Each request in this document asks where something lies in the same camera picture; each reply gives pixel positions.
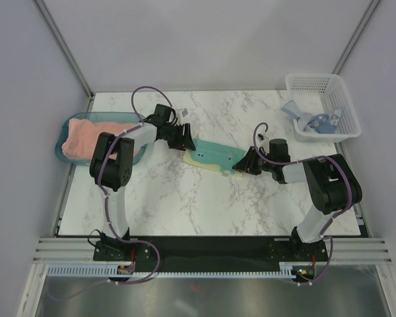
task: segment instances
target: white plastic basket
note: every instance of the white plastic basket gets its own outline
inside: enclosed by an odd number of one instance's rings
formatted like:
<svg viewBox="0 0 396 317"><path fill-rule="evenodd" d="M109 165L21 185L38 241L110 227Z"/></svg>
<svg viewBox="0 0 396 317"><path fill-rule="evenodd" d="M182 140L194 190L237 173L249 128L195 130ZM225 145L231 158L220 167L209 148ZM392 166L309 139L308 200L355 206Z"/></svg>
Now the white plastic basket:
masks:
<svg viewBox="0 0 396 317"><path fill-rule="evenodd" d="M301 131L293 119L297 141L341 142L361 134L361 126L342 77L333 74L293 73L286 76L286 87L289 98L295 100L301 111L316 115L343 109L339 128L334 134Z"/></svg>

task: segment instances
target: wire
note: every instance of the wire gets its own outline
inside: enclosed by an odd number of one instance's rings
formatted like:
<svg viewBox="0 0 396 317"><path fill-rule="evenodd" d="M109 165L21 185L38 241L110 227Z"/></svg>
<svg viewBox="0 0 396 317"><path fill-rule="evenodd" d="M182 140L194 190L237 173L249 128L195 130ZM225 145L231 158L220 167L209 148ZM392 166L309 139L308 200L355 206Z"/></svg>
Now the wire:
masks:
<svg viewBox="0 0 396 317"><path fill-rule="evenodd" d="M65 302L66 300L73 299L74 297L76 297L76 296L78 296L78 295L80 295L80 294L82 294L82 293L84 293L84 292L86 292L86 291L92 289L92 288L95 287L95 286L99 286L99 285L105 284L105 283L108 283L108 280L107 280L107 279L101 280L101 281L99 281L99 282L95 282L94 284L91 284L91 285L89 285L88 287L85 287L84 289L81 289L80 291L77 291L75 294L72 294L72 295L70 295L70 296L68 296L68 297L60 297L60 298L59 298L59 297L55 297L54 295L52 295L52 294L50 293L50 290L49 290L49 287L48 287L48 282L47 282L47 283L46 283L46 294L47 294L47 296L48 296L49 298L51 298L51 299L54 300L55 302Z"/></svg>
<svg viewBox="0 0 396 317"><path fill-rule="evenodd" d="M311 264L311 269L315 269L315 263L317 263L315 255L312 255L312 264Z"/></svg>
<svg viewBox="0 0 396 317"><path fill-rule="evenodd" d="M144 123L144 119L143 119L143 117L139 114L139 112L137 111L137 109L136 109L136 107L135 107L135 105L134 105L134 102L133 102L133 97L135 96L135 94L136 94L138 91L143 90L143 89L152 89L152 90L155 90L156 92L159 92L159 93L164 97L164 99L166 99L166 101L169 103L169 106L173 108L173 105L172 105L172 103L170 102L169 98L167 98L167 96L166 96L160 89L157 89L157 88L155 88L155 87L153 87L153 86L141 86L141 87L138 87L138 88L136 88L136 89L132 92L132 95L131 95L131 105L132 105L132 109L133 109L134 113L137 115L137 117L139 118L139 121L140 121L141 123Z"/></svg>
<svg viewBox="0 0 396 317"><path fill-rule="evenodd" d="M315 267L313 268L313 270L314 270L314 275L313 275L314 277L313 277L312 279L308 279L308 278L305 277L303 274L300 274L300 277L302 277L303 279L305 279L305 280L307 280L307 281L309 281L309 282L312 282L312 281L314 280L314 278L316 277L316 273L317 273Z"/></svg>
<svg viewBox="0 0 396 317"><path fill-rule="evenodd" d="M257 126L255 127L255 129L253 130L253 137L252 137L252 141L253 141L253 147L255 149L255 152L257 152L257 154L265 161L274 165L281 165L281 166L286 166L286 165L291 165L291 164L296 164L299 162L304 162L306 160L312 160L312 159L325 159L328 160L331 164L333 164L333 166L337 169L337 171L339 172L339 174L341 175L343 182L345 183L345 187L346 187L346 191L347 191L347 195L348 195L348 201L345 205L345 208L343 208L340 211L337 211L336 213L333 214L333 216L327 221L327 223L324 225L324 227L321 229L320 231L320 236L324 235L324 232L330 227L330 225L333 223L333 220L335 218L337 218L338 216L342 215L344 212L346 212L347 210L350 209L351 205L352 205L352 190L350 188L350 184L348 181L348 178L346 177L345 172L343 171L343 169L339 166L339 164L337 164L337 162L335 160L333 160L331 157L325 156L325 155L321 155L315 158L306 158L304 160L295 160L293 162L275 162L273 160L269 160L268 158L264 157L264 155L261 154L261 151L258 149L257 147L257 141L256 141L256 137L257 137L257 130L259 129L259 127L261 127L262 125L265 125L265 132L267 132L267 130L269 129L269 125L265 122L261 122L259 124L257 124Z"/></svg>
<svg viewBox="0 0 396 317"><path fill-rule="evenodd" d="M177 122L178 122L178 117L176 117L176 113L175 113L175 112L173 113L173 115L174 115L174 117L173 117L172 122L170 122L170 124L171 124L171 125L176 125Z"/></svg>
<svg viewBox="0 0 396 317"><path fill-rule="evenodd" d="M94 230L91 231L91 233L88 235L88 238L86 238L86 241L88 241L88 243L89 243L90 245L92 245L94 248L96 248L96 245L93 244L93 243L90 241L91 234L92 234L94 231L98 232L98 234L101 236L101 231L99 231L98 229L94 229Z"/></svg>
<svg viewBox="0 0 396 317"><path fill-rule="evenodd" d="M110 148L108 149L108 152L106 153L106 156L104 157L103 163L101 165L101 169L100 169L100 173L98 174L98 179L97 179L97 185L98 187L102 190L103 194L105 195L104 198L104 214L106 217L106 222L108 223L109 229L112 232L112 234L115 236L116 240L122 242L122 243L126 243L126 244L145 244L147 246L150 246L152 249L154 249L154 251L156 252L157 255L157 264L154 267L154 269L151 271L151 273L149 273L146 277L140 278L136 281L124 281L124 282L119 282L119 284L123 284L123 285L131 285L131 284L138 284L138 283L143 283L145 281L149 281L152 276L157 272L159 266L160 266L160 252L158 251L157 247L152 244L151 242L148 241L144 241L144 240L124 240L122 239L117 232L114 230L113 224L111 222L110 219L110 215L109 215L109 211L108 211L108 191L105 189L105 187L102 185L101 181L102 181L102 177L103 177L103 173L104 173L104 169L107 165L108 159L110 157L110 154L113 152L113 149L116 145L116 143L125 135L127 135L129 132L132 132L136 129L139 129L141 127L141 125L136 125L135 127L132 127L131 129L128 129L126 131L124 131L123 133L120 133L112 142L112 144L110 145Z"/></svg>
<svg viewBox="0 0 396 317"><path fill-rule="evenodd" d="M268 158L264 157L264 155L261 154L261 151L259 150L259 148L257 147L257 141L256 141L256 137L257 137L257 130L259 129L259 127L261 127L262 125L265 126L265 132L268 131L269 129L269 125L266 122L261 122L259 124L257 124L257 126L255 127L255 129L253 130L253 136L252 136L252 141L253 141L253 147L255 149L255 152L257 152L257 154L265 161L274 165L281 165L281 166L286 166L286 165L290 165L290 164L297 164L299 162L304 162L306 160L312 160L312 159L325 159L328 160L331 164L333 164L333 166L337 169L337 171L339 172L339 174L341 175L341 178L343 179L343 182L345 183L346 186L346 191L347 191L347 195L348 195L348 201L345 205L345 208L343 208L340 211L337 211L336 213L333 214L333 216L326 222L326 224L323 226L323 228L321 228L320 230L320 237L321 239L325 239L328 238L330 240L330 253L329 253L329 257L327 259L327 262L325 264L325 266L323 267L323 269L321 270L321 273L317 276L314 277L314 279L311 282L303 282L301 283L301 285L309 285L309 283L312 283L317 281L319 278L321 278L321 276L324 275L325 270L327 269L327 267L330 264L331 258L333 256L333 237L332 236L323 236L324 232L330 227L330 225L333 223L333 220L335 218L337 218L338 216L342 215L344 212L346 212L347 210L350 209L351 205L352 205L352 190L350 188L350 184L349 184L349 180L346 177L345 172L343 171L343 169L339 166L339 164L337 164L337 162L335 160L333 160L331 157L325 156L325 155L321 155L319 157L315 157L315 158L306 158L304 160L298 161L295 160L293 162L275 162L273 160L269 160Z"/></svg>

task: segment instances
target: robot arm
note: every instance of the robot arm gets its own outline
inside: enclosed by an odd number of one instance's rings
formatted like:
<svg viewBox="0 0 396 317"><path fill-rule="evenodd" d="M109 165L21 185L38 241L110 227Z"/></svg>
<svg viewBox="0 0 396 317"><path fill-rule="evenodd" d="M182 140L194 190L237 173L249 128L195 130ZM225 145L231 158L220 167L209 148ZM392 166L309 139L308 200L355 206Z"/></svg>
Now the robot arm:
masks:
<svg viewBox="0 0 396 317"><path fill-rule="evenodd" d="M174 120L169 122L171 114L175 116ZM176 120L176 113L171 107L157 104L154 113L149 115L144 123L139 123L115 144L112 154L116 154L116 158L108 159L101 184L115 192L109 198L108 210L118 236L125 236L129 229L125 216L124 186L131 179L134 153L142 146L159 139L167 141L170 149L195 150L190 124L176 125ZM90 175L94 178L95 184L98 183L103 161L115 138L115 135L106 132L98 137L90 165ZM107 225L104 226L103 233L113 236Z"/></svg>
<svg viewBox="0 0 396 317"><path fill-rule="evenodd" d="M299 250L302 244L316 243L322 239L320 233L325 225L331 221L336 211L345 208L348 202L348 192L345 181L337 168L324 158L312 158L299 163L289 164L288 145L284 139L269 141L269 150L265 157L274 162L285 165L271 164L264 161L250 147L246 156L233 169L248 174L259 175L262 171L271 172L273 179L280 184L307 182L313 205L305 219L293 229L291 240L294 249ZM351 205L362 199L362 190L354 174L342 155L330 155L342 171L350 184Z"/></svg>

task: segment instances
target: pink towel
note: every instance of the pink towel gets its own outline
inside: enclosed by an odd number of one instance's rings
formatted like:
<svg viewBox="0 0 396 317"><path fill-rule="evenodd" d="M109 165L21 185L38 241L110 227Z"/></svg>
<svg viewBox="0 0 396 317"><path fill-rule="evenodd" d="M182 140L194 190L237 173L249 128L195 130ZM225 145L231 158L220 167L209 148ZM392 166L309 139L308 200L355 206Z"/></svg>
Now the pink towel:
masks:
<svg viewBox="0 0 396 317"><path fill-rule="evenodd" d="M120 133L129 129L136 123L97 122L92 123L87 119L70 119L69 135L61 146L63 154L68 159L91 160L97 144L98 136L102 132Z"/></svg>

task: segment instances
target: metal extrusion bar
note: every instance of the metal extrusion bar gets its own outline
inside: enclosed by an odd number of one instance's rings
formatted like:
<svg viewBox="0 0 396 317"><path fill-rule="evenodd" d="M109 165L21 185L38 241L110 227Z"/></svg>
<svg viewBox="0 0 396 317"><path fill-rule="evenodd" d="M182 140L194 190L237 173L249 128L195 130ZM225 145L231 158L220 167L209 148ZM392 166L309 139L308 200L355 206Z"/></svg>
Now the metal extrusion bar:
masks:
<svg viewBox="0 0 396 317"><path fill-rule="evenodd" d="M91 112L92 106L94 104L95 95L89 98L88 106L86 107L86 112ZM59 194L59 199L57 200L57 206L54 211L55 217L54 222L51 226L50 236L55 236L58 234L58 228L60 226L60 222L63 218L63 213L66 207L67 198L69 196L69 192L71 190L73 175L75 173L76 166L74 164L69 164L65 173L65 180L63 182L62 190Z"/></svg>
<svg viewBox="0 0 396 317"><path fill-rule="evenodd" d="M48 271L47 264L32 264L25 290L20 300L18 317L35 316Z"/></svg>
<svg viewBox="0 0 396 317"><path fill-rule="evenodd" d="M377 265L377 273L392 317L396 317L396 273L393 266Z"/></svg>
<svg viewBox="0 0 396 317"><path fill-rule="evenodd" d="M65 39L61 35L59 28L57 27L49 9L47 8L47 5L44 3L43 0L32 0L32 2L44 19L44 22L46 23L49 31L51 32L51 35L54 37L57 46L59 46L59 49L63 53L63 56L65 57L67 63L69 64L79 83L83 87L86 95L88 97L92 97L92 90L89 87L84 75L82 74L81 69L76 63L75 58L73 57L69 47L67 46Z"/></svg>
<svg viewBox="0 0 396 317"><path fill-rule="evenodd" d="M351 161L350 161L350 159L349 159L348 153L347 153L347 151L346 151L346 149L345 149L345 146L343 145L343 142L342 142L342 143L335 143L335 148L336 148L336 151L337 151L339 154L342 154L342 155L343 155L343 157L344 157L345 160L348 162L348 164L349 164L350 166L352 166L352 163L351 163ZM354 212L355 212L356 220L358 221L358 225L365 225L368 234L370 234L371 227L370 227L369 222L367 221L367 218L366 218L365 215L364 215L364 212L363 212L363 208L362 208L362 206L361 206L361 203L356 203L355 205L353 205L352 208L353 208L353 210L354 210Z"/></svg>
<svg viewBox="0 0 396 317"><path fill-rule="evenodd" d="M367 9L364 11L362 18L360 19L358 25L355 28L355 31L353 32L345 49L343 50L342 55L337 61L336 66L332 71L333 74L340 74L340 72L342 71L343 67L349 59L349 56L357 45L361 35L364 33L368 23L371 21L380 2L381 0L371 0L370 4L367 6Z"/></svg>
<svg viewBox="0 0 396 317"><path fill-rule="evenodd" d="M91 238L92 243L98 239ZM129 262L94 262L94 248L86 238L41 238L34 255L35 264L128 264ZM391 265L391 258L381 238L334 238L331 265Z"/></svg>

